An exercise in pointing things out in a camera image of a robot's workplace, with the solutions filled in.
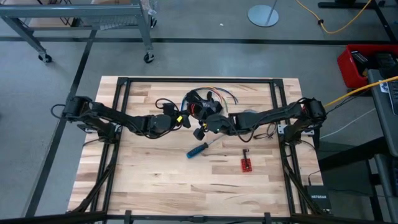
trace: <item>yellow cable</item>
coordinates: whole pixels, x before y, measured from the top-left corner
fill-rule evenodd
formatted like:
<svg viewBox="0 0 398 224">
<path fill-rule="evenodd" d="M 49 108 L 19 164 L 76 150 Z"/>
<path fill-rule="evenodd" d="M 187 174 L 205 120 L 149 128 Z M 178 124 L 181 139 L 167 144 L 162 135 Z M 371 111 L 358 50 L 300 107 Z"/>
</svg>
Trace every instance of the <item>yellow cable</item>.
<svg viewBox="0 0 398 224">
<path fill-rule="evenodd" d="M 340 101 L 340 100 L 346 98 L 347 96 L 351 96 L 352 94 L 357 93 L 357 92 L 359 92 L 359 91 L 365 90 L 365 89 L 367 89 L 367 88 L 374 87 L 374 86 L 379 85 L 379 84 L 382 84 L 382 83 L 391 82 L 391 81 L 394 81 L 394 80 L 398 80 L 398 76 L 392 77 L 392 78 L 388 78 L 388 79 L 386 79 L 386 80 L 379 81 L 379 82 L 376 82 L 376 83 L 368 84 L 368 85 L 366 85 L 366 86 L 364 86 L 364 87 L 358 88 L 358 89 L 356 89 L 356 90 L 354 90 L 354 91 L 351 91 L 351 92 L 345 94 L 344 96 L 341 96 L 341 97 L 339 97 L 339 98 L 333 100 L 332 102 L 330 102 L 330 103 L 328 103 L 327 105 L 325 105 L 325 107 L 330 106 L 330 105 L 333 105 L 333 104 L 335 104 L 336 102 L 338 102 L 338 101 Z"/>
<path fill-rule="evenodd" d="M 306 6 L 304 6 L 299 0 L 296 0 L 296 1 L 297 1 L 297 3 L 299 3 L 304 9 L 306 9 L 308 12 L 311 12 L 311 14 L 313 14 L 313 15 L 318 19 L 318 21 L 321 20 L 321 19 L 319 18 L 319 16 L 315 14 L 315 12 L 311 11 L 309 8 L 307 8 Z M 349 21 L 349 22 L 348 22 L 345 26 L 343 26 L 342 28 L 340 28 L 340 29 L 338 29 L 338 30 L 336 30 L 336 31 L 330 32 L 330 31 L 326 30 L 325 26 L 323 25 L 323 22 L 321 22 L 321 27 L 322 27 L 322 29 L 323 29 L 326 33 L 328 33 L 328 34 L 337 34 L 338 32 L 340 32 L 340 31 L 344 30 L 345 28 L 347 28 L 350 24 L 352 24 L 352 23 L 362 14 L 362 12 L 367 8 L 367 6 L 371 3 L 371 1 L 372 1 L 372 0 L 369 0 L 368 3 L 366 3 L 366 5 L 362 8 L 362 10 L 354 17 L 354 19 L 352 19 L 351 21 Z"/>
</svg>

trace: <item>wooden tabletop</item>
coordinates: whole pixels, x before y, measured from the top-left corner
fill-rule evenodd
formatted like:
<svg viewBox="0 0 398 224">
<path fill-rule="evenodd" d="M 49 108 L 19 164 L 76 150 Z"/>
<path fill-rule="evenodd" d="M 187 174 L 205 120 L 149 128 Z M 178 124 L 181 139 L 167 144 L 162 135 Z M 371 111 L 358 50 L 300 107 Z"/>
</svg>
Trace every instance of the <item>wooden tabletop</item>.
<svg viewBox="0 0 398 224">
<path fill-rule="evenodd" d="M 117 80 L 118 77 L 102 77 L 97 102 L 111 107 Z M 131 85 L 126 113 L 131 116 L 161 114 L 162 111 L 154 105 L 158 98 L 168 98 L 180 106 L 187 92 L 208 85 L 225 88 L 238 98 L 239 104 L 234 105 L 232 97 L 223 93 L 229 113 L 272 109 L 268 84 L 137 82 Z M 284 85 L 288 103 L 302 97 L 298 79 L 286 78 Z M 200 91 L 200 94 L 205 96 L 206 91 Z M 109 214 L 122 215 L 125 210 L 132 210 L 135 215 L 260 217 L 264 212 L 270 212 L 272 217 L 290 216 L 277 136 L 249 143 L 236 136 L 226 136 L 201 155 L 187 159 L 189 150 L 217 137 L 207 133 L 203 142 L 196 140 L 193 131 L 199 124 L 193 118 L 190 122 L 190 129 L 181 128 L 156 140 L 136 136 L 123 129 Z M 267 125 L 261 126 L 255 133 L 264 133 L 266 129 Z M 96 138 L 96 134 L 88 134 L 86 141 Z M 310 137 L 303 137 L 303 140 L 313 144 Z M 102 148 L 101 142 L 83 148 L 69 210 L 77 207 L 94 186 Z M 319 170 L 317 155 L 308 144 L 299 144 L 296 148 L 302 182 L 306 184 L 308 175 Z M 241 170 L 243 149 L 250 150 L 248 158 L 251 159 L 252 172 Z M 314 185 L 321 185 L 320 173 L 311 175 L 311 181 Z M 293 190 L 295 207 L 300 211 L 294 185 Z"/>
</svg>

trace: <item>round stand base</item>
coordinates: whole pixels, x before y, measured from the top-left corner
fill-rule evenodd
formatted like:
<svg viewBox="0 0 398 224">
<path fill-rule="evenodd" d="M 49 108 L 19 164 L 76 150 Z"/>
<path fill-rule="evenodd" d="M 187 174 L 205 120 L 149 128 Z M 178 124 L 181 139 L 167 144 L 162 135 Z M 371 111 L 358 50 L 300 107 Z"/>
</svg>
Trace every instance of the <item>round stand base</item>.
<svg viewBox="0 0 398 224">
<path fill-rule="evenodd" d="M 271 13 L 271 9 L 272 8 L 270 6 L 265 6 L 265 5 L 253 6 L 248 11 L 248 18 L 250 22 L 252 22 L 257 26 L 261 27 L 273 26 L 278 22 L 279 15 L 278 12 L 274 9 L 271 18 L 269 18 L 268 24 L 266 24 L 268 16 Z"/>
</svg>

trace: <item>metal cart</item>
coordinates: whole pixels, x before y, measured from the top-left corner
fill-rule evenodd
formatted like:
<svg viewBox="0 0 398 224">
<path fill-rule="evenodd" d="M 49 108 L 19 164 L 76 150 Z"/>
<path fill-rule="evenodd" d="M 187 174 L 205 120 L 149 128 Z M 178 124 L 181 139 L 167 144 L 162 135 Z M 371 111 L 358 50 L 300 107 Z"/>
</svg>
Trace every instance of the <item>metal cart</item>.
<svg viewBox="0 0 398 224">
<path fill-rule="evenodd" d="M 130 0 L 130 4 L 38 4 L 38 5 L 1 5 L 1 18 L 16 31 L 38 53 L 45 63 L 52 58 L 33 36 L 35 30 L 105 30 L 139 29 L 145 45 L 144 61 L 151 63 L 155 58 L 150 39 L 150 28 L 156 25 L 156 19 L 143 10 L 140 0 Z M 70 27 L 29 27 L 19 18 L 59 17 Z"/>
</svg>

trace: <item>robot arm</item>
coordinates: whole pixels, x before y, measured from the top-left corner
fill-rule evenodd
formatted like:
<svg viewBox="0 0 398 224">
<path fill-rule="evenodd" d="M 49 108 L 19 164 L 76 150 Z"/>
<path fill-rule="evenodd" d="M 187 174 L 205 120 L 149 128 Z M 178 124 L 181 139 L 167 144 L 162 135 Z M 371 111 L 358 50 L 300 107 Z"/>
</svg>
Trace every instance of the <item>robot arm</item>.
<svg viewBox="0 0 398 224">
<path fill-rule="evenodd" d="M 160 138 L 181 126 L 190 128 L 188 116 L 192 111 L 179 111 L 176 107 L 172 102 L 163 103 L 161 108 L 163 114 L 129 116 L 108 108 L 102 103 L 93 102 L 88 97 L 75 96 L 67 101 L 62 115 L 68 121 L 83 122 L 84 125 L 78 125 L 79 128 L 82 130 L 94 129 L 102 141 L 113 143 L 115 142 L 115 124 L 125 126 L 130 132 L 150 139 Z M 211 131 L 228 136 L 238 136 L 242 141 L 249 142 L 259 126 L 290 118 L 297 120 L 294 124 L 284 128 L 283 141 L 297 144 L 300 142 L 302 131 L 319 128 L 322 125 L 326 120 L 326 113 L 320 101 L 308 98 L 260 113 L 230 113 L 228 117 L 213 113 L 200 120 L 202 126 L 195 130 L 194 136 L 198 140 L 202 140 L 205 132 Z M 241 135 L 248 133 L 251 133 L 251 137 L 244 140 Z"/>
<path fill-rule="evenodd" d="M 223 133 L 228 136 L 238 136 L 242 141 L 249 142 L 254 131 L 261 125 L 295 118 L 296 122 L 284 128 L 284 142 L 297 144 L 301 133 L 306 129 L 319 128 L 326 120 L 326 112 L 320 101 L 303 98 L 288 106 L 263 111 L 260 113 L 231 113 L 228 117 L 213 114 L 203 120 L 204 125 L 195 130 L 194 135 L 202 140 L 205 132 Z M 242 134 L 252 133 L 248 140 L 242 139 Z"/>
<path fill-rule="evenodd" d="M 70 122 L 81 121 L 78 125 L 82 130 L 94 129 L 102 141 L 115 142 L 115 124 L 127 127 L 130 132 L 150 139 L 157 139 L 175 128 L 190 128 L 188 114 L 175 109 L 173 103 L 163 104 L 163 114 L 147 116 L 129 116 L 120 111 L 106 107 L 102 103 L 93 102 L 85 96 L 69 99 L 62 115 Z"/>
</svg>

